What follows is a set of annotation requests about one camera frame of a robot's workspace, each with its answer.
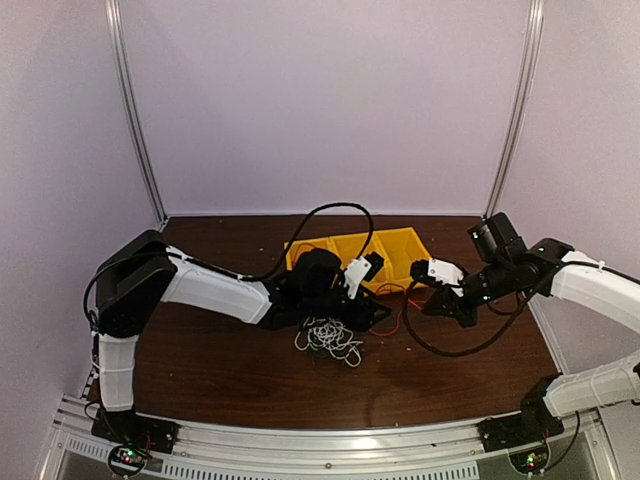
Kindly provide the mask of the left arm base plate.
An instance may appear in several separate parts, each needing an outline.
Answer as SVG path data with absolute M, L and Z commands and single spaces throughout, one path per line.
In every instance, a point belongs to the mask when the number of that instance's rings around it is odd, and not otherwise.
M 124 420 L 97 418 L 91 427 L 91 434 L 140 450 L 171 454 L 178 430 L 175 422 L 135 415 L 132 419 Z

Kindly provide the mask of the aluminium frame post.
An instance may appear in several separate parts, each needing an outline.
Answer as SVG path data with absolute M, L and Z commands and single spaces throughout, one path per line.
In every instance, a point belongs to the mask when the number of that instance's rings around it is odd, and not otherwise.
M 518 79 L 506 134 L 499 157 L 489 198 L 482 215 L 487 218 L 498 210 L 499 201 L 506 187 L 511 164 L 515 157 L 520 132 L 524 123 L 526 107 L 534 81 L 539 52 L 544 31 L 545 2 L 531 0 L 524 32 L 524 43 L 519 67 Z
M 126 49 L 120 2 L 117 0 L 106 0 L 104 6 L 114 56 L 116 76 L 119 82 L 126 123 L 131 136 L 135 158 L 154 217 L 156 222 L 162 226 L 167 222 L 168 215 L 161 198 L 160 189 L 149 156 L 136 101 L 134 83 Z

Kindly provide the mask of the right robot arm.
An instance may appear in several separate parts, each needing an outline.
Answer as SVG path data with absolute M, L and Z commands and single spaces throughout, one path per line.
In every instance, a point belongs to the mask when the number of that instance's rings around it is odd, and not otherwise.
M 479 307 L 513 293 L 569 301 L 627 329 L 639 330 L 639 282 L 572 245 L 544 238 L 526 246 L 509 217 L 499 212 L 470 228 L 468 235 L 485 266 L 470 274 L 455 263 L 431 258 L 410 267 L 413 284 L 432 288 L 422 312 L 455 319 L 462 327 L 477 322 Z M 639 398 L 639 354 L 633 352 L 575 374 L 543 380 L 513 419 L 519 440 L 535 440 L 568 414 Z

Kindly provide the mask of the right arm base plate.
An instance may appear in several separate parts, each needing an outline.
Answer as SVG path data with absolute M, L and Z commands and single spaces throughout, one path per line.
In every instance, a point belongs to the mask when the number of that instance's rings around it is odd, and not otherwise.
M 487 418 L 477 425 L 478 434 L 486 453 L 542 442 L 549 436 L 564 432 L 563 422 L 556 418 L 525 420 L 521 413 Z

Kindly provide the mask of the right circuit board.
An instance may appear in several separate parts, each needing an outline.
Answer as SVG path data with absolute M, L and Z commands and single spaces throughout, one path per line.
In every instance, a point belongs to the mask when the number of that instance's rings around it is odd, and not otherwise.
M 517 473 L 533 476 L 546 469 L 550 452 L 546 448 L 538 447 L 510 452 L 508 458 Z

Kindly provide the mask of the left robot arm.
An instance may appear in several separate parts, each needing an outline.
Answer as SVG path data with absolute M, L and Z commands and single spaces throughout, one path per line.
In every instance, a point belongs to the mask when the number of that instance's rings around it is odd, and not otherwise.
M 383 265 L 376 252 L 344 265 L 314 247 L 290 269 L 247 276 L 186 254 L 157 230 L 144 231 L 99 266 L 83 295 L 106 429 L 123 444 L 143 436 L 134 407 L 135 350 L 159 304 L 190 305 L 266 330 L 336 320 L 366 332 L 390 314 L 365 285 Z

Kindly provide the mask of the aluminium front rail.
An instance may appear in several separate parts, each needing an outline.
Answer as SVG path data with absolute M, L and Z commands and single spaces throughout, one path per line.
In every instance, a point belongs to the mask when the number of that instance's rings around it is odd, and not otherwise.
M 91 434 L 86 400 L 63 396 L 35 479 L 119 479 L 106 465 L 116 442 Z M 567 456 L 528 477 L 526 447 L 489 452 L 481 419 L 356 430 L 253 429 L 174 420 L 170 453 L 153 452 L 131 479 L 622 479 L 597 411 L 581 414 Z

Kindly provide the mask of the yellow three-compartment bin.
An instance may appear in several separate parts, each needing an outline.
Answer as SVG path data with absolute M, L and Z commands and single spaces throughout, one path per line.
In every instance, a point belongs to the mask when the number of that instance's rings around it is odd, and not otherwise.
M 291 270 L 299 257 L 313 248 L 328 250 L 337 255 L 345 268 L 360 251 L 367 233 L 335 235 L 297 240 L 286 256 L 286 268 Z M 384 265 L 374 279 L 364 286 L 376 294 L 404 291 L 411 282 L 410 269 L 415 261 L 430 260 L 431 255 L 412 227 L 377 230 L 373 233 L 366 254 L 375 252 L 383 257 Z

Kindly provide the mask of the circuit board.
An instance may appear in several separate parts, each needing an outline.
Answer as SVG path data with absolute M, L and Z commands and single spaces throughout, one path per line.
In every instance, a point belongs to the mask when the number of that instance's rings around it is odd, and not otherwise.
M 517 473 L 533 476 L 546 469 L 550 452 L 546 448 L 538 447 L 510 452 L 508 458 Z
M 126 445 L 113 447 L 107 455 L 107 466 L 116 475 L 134 476 L 139 474 L 150 461 L 150 456 Z

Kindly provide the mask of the left aluminium frame post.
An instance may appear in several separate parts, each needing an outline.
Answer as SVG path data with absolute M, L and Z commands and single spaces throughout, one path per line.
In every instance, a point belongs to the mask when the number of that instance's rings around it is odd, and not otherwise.
M 149 156 L 136 101 L 134 83 L 126 49 L 120 2 L 117 0 L 106 0 L 104 6 L 114 56 L 116 76 L 119 82 L 126 123 L 131 136 L 135 158 L 154 217 L 156 222 L 162 226 L 167 222 L 168 215 L 161 198 L 160 189 Z

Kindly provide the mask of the right aluminium frame post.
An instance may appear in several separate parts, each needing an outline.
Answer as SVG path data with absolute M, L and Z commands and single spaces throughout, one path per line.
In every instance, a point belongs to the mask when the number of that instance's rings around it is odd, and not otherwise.
M 506 187 L 511 164 L 515 157 L 520 132 L 524 123 L 526 107 L 534 81 L 539 52 L 544 31 L 545 2 L 531 0 L 524 32 L 524 43 L 519 67 L 518 79 L 506 134 L 499 157 L 489 198 L 482 215 L 487 218 L 498 210 L 499 201 Z

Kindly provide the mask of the left circuit board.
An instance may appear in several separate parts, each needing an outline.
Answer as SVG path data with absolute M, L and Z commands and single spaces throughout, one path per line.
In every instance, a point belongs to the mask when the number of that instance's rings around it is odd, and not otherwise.
M 107 455 L 107 466 L 116 475 L 134 476 L 139 474 L 150 461 L 150 456 L 126 445 L 113 447 Z

